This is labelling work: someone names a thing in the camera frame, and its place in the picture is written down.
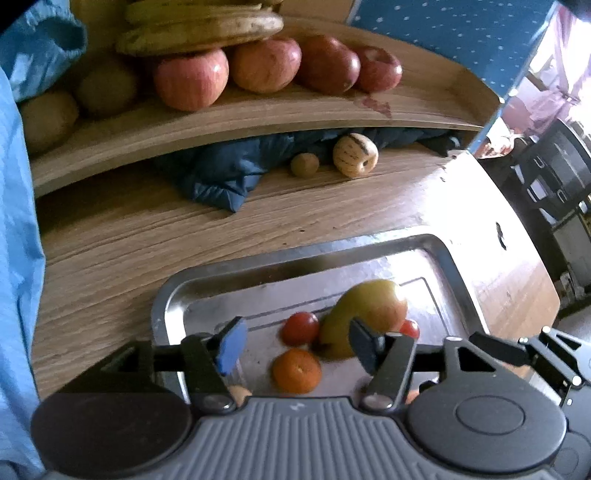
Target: apple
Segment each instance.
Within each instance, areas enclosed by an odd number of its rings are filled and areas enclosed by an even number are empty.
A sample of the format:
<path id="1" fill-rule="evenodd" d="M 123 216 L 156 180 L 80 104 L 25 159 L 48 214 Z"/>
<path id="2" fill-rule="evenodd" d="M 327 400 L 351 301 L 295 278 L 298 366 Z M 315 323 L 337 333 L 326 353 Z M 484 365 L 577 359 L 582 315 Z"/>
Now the apple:
<path id="1" fill-rule="evenodd" d="M 218 99 L 228 76 L 228 59 L 221 49 L 216 48 L 162 60 L 154 70 L 154 85 L 166 105 L 194 112 Z"/>
<path id="2" fill-rule="evenodd" d="M 326 95 L 341 95 L 357 81 L 361 63 L 355 52 L 328 35 L 316 35 L 301 44 L 297 79 Z"/>
<path id="3" fill-rule="evenodd" d="M 384 92 L 396 87 L 402 78 L 400 61 L 383 48 L 355 48 L 361 62 L 361 72 L 355 86 L 367 93 Z"/>
<path id="4" fill-rule="evenodd" d="M 293 38 L 267 38 L 237 46 L 230 59 L 230 75 L 241 88 L 274 93 L 296 76 L 301 49 Z"/>

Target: black chair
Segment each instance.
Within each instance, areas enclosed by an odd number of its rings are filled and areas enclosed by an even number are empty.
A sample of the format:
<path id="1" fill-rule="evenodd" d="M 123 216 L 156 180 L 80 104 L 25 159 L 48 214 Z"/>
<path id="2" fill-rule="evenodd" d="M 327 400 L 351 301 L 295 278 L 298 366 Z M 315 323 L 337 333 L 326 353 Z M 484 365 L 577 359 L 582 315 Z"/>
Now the black chair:
<path id="1" fill-rule="evenodd" d="M 533 208 L 542 209 L 559 221 L 580 202 L 588 205 L 591 154 L 563 121 L 555 120 L 515 162 L 521 170 L 525 196 Z"/>

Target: light blue fabric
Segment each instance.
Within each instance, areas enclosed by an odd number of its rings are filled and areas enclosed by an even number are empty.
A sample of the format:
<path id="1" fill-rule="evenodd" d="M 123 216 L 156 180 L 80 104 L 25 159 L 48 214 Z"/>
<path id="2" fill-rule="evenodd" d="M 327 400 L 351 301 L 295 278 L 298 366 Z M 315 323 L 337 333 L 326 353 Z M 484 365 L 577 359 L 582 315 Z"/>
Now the light blue fabric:
<path id="1" fill-rule="evenodd" d="M 21 116 L 0 69 L 0 478 L 38 476 L 42 465 L 29 437 L 38 397 L 31 344 L 45 257 L 35 217 L 31 170 Z"/>
<path id="2" fill-rule="evenodd" d="M 47 90 L 86 49 L 67 0 L 41 0 L 0 37 L 0 480 L 32 480 L 43 465 L 30 438 L 38 404 L 31 344 L 45 257 L 15 101 Z"/>
<path id="3" fill-rule="evenodd" d="M 0 37 L 0 67 L 17 102 L 47 90 L 86 50 L 68 0 L 40 0 Z"/>

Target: wooden table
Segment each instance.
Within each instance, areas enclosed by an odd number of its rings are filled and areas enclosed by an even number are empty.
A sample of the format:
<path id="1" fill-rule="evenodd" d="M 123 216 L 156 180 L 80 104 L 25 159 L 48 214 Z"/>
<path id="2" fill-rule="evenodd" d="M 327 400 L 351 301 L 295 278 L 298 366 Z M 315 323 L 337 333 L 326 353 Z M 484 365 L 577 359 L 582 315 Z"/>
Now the wooden table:
<path id="1" fill-rule="evenodd" d="M 234 215 L 182 199 L 136 163 L 48 194 L 37 209 L 47 256 L 33 346 L 42 397 L 124 342 L 149 338 L 154 296 L 183 268 L 407 226 L 430 225 L 452 242 L 492 333 L 531 335 L 558 311 L 527 233 L 469 154 L 386 150 L 354 181 L 330 167 L 311 180 L 277 170 Z"/>

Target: bunch of bananas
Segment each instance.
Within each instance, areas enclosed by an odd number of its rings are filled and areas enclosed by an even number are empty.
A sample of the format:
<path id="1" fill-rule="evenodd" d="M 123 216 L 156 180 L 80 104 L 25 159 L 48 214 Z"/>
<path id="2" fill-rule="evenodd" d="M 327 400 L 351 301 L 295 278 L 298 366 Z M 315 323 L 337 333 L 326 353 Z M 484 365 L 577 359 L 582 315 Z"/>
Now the bunch of bananas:
<path id="1" fill-rule="evenodd" d="M 135 28 L 118 38 L 116 50 L 136 57 L 189 53 L 259 40 L 283 28 L 282 18 L 269 4 L 263 8 L 261 4 L 230 5 L 229 1 L 131 3 L 125 18 Z"/>

